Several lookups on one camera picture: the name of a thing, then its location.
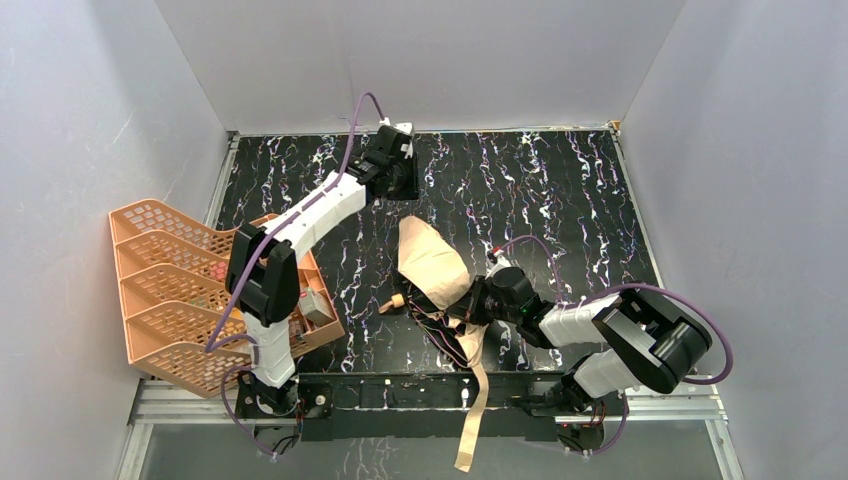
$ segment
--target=orange plastic basket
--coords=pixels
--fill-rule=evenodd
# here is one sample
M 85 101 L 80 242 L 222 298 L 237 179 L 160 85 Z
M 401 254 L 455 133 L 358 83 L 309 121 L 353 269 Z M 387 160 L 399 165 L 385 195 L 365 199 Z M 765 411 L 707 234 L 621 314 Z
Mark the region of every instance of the orange plastic basket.
M 235 230 L 213 230 L 157 200 L 136 202 L 109 218 L 129 363 L 202 397 L 220 393 L 226 370 L 250 364 L 244 340 L 204 352 L 230 300 L 223 282 Z M 311 252 L 298 265 L 298 278 L 301 290 L 312 287 L 331 300 Z M 295 309 L 289 319 L 292 356 L 343 336 L 335 310 L 333 316 L 316 328 Z M 219 338 L 244 332 L 235 310 Z M 235 383 L 233 377 L 226 387 Z

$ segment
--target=black table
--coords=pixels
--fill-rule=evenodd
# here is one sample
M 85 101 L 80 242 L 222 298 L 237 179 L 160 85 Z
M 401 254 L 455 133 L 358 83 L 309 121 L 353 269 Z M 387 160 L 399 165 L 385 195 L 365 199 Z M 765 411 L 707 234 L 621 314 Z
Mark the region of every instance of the black table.
M 346 140 L 346 135 L 241 138 L 218 228 L 297 203 L 337 168 Z M 355 141 L 363 144 L 366 138 Z M 394 293 L 397 226 L 407 215 L 439 230 L 472 275 L 485 272 L 485 252 L 492 246 L 534 234 L 556 257 L 566 300 L 626 282 L 656 283 L 610 131 L 420 134 L 415 149 L 419 200 L 370 206 L 313 249 L 347 334 L 298 359 L 302 377 L 346 374 L 344 382 L 361 377 L 379 383 L 380 374 L 421 378 L 455 371 L 406 313 L 377 313 Z M 512 258 L 543 298 L 555 298 L 544 252 L 528 243 L 516 247 Z M 537 349 L 496 323 L 487 331 L 483 362 L 492 375 L 526 372 L 547 379 L 598 349 Z

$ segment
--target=robotic arm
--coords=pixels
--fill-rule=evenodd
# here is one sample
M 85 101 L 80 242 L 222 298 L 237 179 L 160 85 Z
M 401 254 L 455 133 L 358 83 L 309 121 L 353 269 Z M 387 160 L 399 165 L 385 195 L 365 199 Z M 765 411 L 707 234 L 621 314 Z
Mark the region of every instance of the robotic arm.
M 671 393 L 712 346 L 697 320 L 647 288 L 574 306 L 542 300 L 524 272 L 504 252 L 489 253 L 492 267 L 448 313 L 476 324 L 513 323 L 527 343 L 560 348 L 572 343 L 608 343 L 611 350 L 582 358 L 545 395 L 519 401 L 525 410 L 582 412 L 604 395 L 645 385 Z
M 297 395 L 289 382 L 295 365 L 288 319 L 300 297 L 298 262 L 333 227 L 375 199 L 418 198 L 413 135 L 411 123 L 392 126 L 385 119 L 365 151 L 346 169 L 331 173 L 283 215 L 260 227 L 246 224 L 236 232 L 226 277 L 230 293 L 268 232 L 276 232 L 260 254 L 264 265 L 259 263 L 250 271 L 238 298 L 247 334 L 256 341 L 252 375 L 272 407 L 290 405 Z
M 245 273 L 250 258 L 269 232 L 260 254 L 264 264 L 249 273 L 238 306 L 255 341 L 254 388 L 277 411 L 297 401 L 290 379 L 295 365 L 289 346 L 289 316 L 300 296 L 297 264 L 333 227 L 375 199 L 417 199 L 417 155 L 412 124 L 381 122 L 375 138 L 347 168 L 280 217 L 261 227 L 242 226 L 233 240 L 227 290 Z M 542 300 L 524 272 L 503 251 L 490 252 L 492 266 L 448 313 L 474 324 L 513 323 L 531 345 L 559 348 L 571 343 L 608 343 L 611 350 L 581 359 L 544 395 L 528 395 L 519 405 L 534 411 L 582 412 L 617 390 L 645 385 L 670 393 L 712 345 L 708 331 L 663 295 L 647 288 L 627 289 L 577 307 Z

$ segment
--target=small box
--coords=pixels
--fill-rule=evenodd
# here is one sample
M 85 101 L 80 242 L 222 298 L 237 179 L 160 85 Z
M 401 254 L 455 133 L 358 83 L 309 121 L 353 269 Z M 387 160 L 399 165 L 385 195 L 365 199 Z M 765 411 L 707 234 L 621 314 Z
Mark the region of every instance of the small box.
M 312 287 L 306 287 L 300 292 L 300 300 L 297 305 L 300 307 L 303 316 L 316 327 L 323 327 L 335 321 L 330 302 L 323 295 L 313 290 Z

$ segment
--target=white wall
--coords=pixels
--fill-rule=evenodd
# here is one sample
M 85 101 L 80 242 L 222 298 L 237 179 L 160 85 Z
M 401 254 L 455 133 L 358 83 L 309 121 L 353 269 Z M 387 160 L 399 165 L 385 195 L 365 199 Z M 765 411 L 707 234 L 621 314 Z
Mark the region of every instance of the white wall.
M 848 4 L 690 1 L 625 117 L 668 286 L 717 317 L 748 478 L 848 468 Z
M 127 366 L 106 214 L 200 216 L 226 133 L 152 0 L 0 1 L 0 464 L 113 478 Z
M 242 133 L 345 131 L 364 90 L 419 129 L 620 119 L 684 3 L 157 1 Z

